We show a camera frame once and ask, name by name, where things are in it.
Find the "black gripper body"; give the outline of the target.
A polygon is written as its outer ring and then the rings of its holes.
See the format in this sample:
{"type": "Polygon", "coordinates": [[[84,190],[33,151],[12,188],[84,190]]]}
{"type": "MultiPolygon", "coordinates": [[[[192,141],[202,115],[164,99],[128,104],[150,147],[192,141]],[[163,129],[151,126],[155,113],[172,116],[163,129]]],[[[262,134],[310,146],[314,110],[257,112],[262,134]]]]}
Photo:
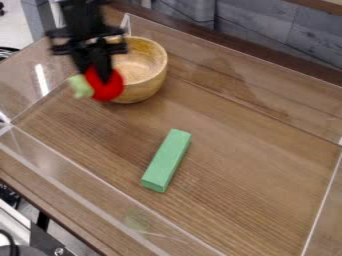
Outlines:
{"type": "Polygon", "coordinates": [[[45,32],[53,55],[71,55],[73,50],[94,48],[95,44],[87,44],[87,41],[108,36],[118,36],[119,42],[106,43],[103,49],[111,55],[128,52],[124,30],[106,24],[100,9],[63,9],[61,14],[65,26],[45,32]]]}

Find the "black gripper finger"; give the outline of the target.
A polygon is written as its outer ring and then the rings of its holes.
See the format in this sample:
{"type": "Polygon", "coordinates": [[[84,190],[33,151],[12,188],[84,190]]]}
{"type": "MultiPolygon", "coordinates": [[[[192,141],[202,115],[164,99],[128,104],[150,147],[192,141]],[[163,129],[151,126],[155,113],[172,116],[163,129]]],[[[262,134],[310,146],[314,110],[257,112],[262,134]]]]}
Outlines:
{"type": "Polygon", "coordinates": [[[87,54],[83,52],[72,52],[71,57],[79,72],[84,74],[91,65],[91,61],[87,54]]]}
{"type": "Polygon", "coordinates": [[[111,53],[108,50],[107,41],[99,38],[91,50],[91,58],[95,65],[95,70],[103,83],[107,83],[112,74],[111,53]]]}

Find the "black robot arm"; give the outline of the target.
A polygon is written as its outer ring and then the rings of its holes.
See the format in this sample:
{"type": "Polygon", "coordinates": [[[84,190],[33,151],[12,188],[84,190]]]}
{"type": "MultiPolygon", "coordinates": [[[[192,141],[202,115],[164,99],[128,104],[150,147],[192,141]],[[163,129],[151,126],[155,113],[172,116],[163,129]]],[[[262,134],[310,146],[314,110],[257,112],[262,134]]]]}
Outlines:
{"type": "Polygon", "coordinates": [[[107,0],[59,0],[65,25],[45,32],[53,55],[68,55],[82,74],[95,69],[107,83],[114,73],[112,56],[127,54],[126,32],[104,21],[107,0]]]}

